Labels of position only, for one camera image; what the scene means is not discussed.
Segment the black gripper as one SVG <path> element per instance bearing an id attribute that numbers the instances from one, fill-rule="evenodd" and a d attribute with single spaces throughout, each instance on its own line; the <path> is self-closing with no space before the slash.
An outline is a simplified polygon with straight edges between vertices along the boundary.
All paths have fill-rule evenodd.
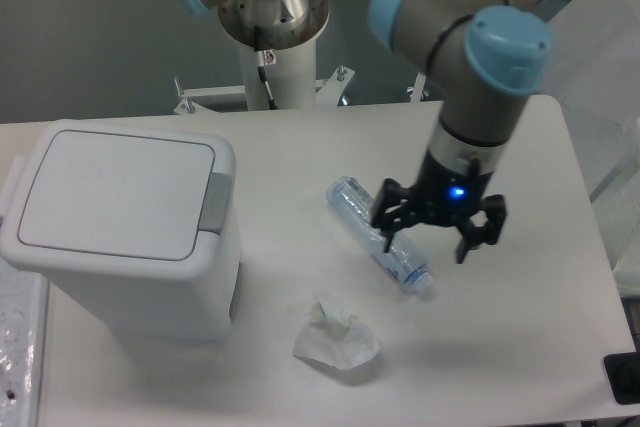
<path id="1" fill-rule="evenodd" d="M 479 162 L 472 164 L 474 176 L 469 177 L 469 167 L 455 172 L 428 150 L 410 188 L 384 179 L 370 208 L 370 225 L 384 239 L 383 251 L 390 250 L 396 232 L 417 223 L 456 225 L 461 235 L 455 251 L 457 264 L 482 244 L 495 245 L 507 217 L 505 197 L 496 194 L 482 199 L 493 173 L 476 173 Z M 476 226 L 470 217 L 479 210 L 485 214 L 485 223 Z"/>

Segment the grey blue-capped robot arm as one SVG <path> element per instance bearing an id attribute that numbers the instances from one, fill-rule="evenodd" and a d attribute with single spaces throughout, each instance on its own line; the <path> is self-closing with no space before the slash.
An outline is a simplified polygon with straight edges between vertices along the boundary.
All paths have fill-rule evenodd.
<path id="1" fill-rule="evenodd" d="M 181 0 L 194 14 L 216 9 L 251 52 L 251 75 L 270 109 L 279 105 L 273 65 L 281 52 L 325 24 L 319 0 Z M 456 258 L 495 244 L 507 216 L 504 198 L 486 196 L 552 48 L 547 25 L 530 13 L 542 0 L 371 0 L 377 39 L 444 92 L 438 122 L 415 183 L 387 179 L 370 222 L 386 240 L 423 223 L 453 227 Z"/>

